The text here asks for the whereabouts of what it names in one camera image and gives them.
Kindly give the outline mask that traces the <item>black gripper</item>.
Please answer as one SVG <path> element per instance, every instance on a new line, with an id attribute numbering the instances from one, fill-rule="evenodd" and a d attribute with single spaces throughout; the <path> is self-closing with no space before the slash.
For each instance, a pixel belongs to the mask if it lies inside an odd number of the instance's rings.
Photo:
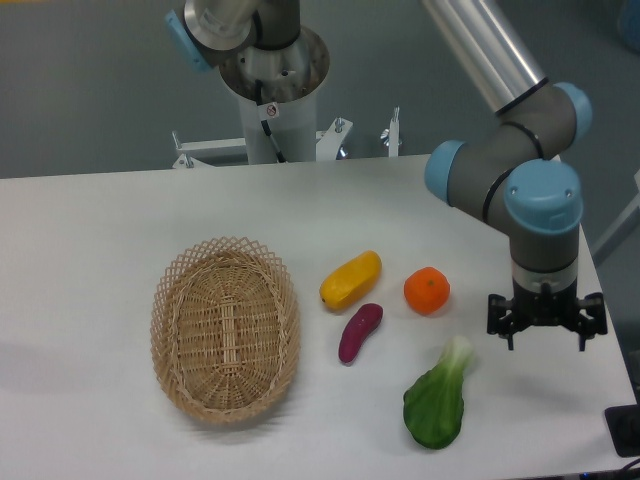
<path id="1" fill-rule="evenodd" d="M 596 336 L 608 334 L 604 295 L 595 292 L 577 298 L 577 276 L 560 273 L 518 272 L 513 275 L 513 298 L 488 296 L 487 333 L 507 341 L 529 327 L 562 326 L 579 337 L 579 350 Z"/>

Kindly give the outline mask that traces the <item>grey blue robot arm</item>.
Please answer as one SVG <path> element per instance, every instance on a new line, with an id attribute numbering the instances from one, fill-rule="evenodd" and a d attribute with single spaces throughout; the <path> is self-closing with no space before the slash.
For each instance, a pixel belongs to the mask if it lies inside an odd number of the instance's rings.
<path id="1" fill-rule="evenodd" d="M 428 1 L 425 10 L 498 119 L 485 140 L 447 141 L 425 167 L 427 189 L 504 233 L 513 295 L 488 298 L 487 330 L 511 339 L 561 326 L 586 342 L 607 332 L 601 294 L 577 294 L 583 213 L 576 172 L 558 155 L 592 122 L 585 93 L 550 83 L 493 1 Z M 187 1 L 165 18 L 188 63 L 218 69 L 242 111 L 252 164 L 317 161 L 314 95 L 324 42 L 296 1 Z"/>

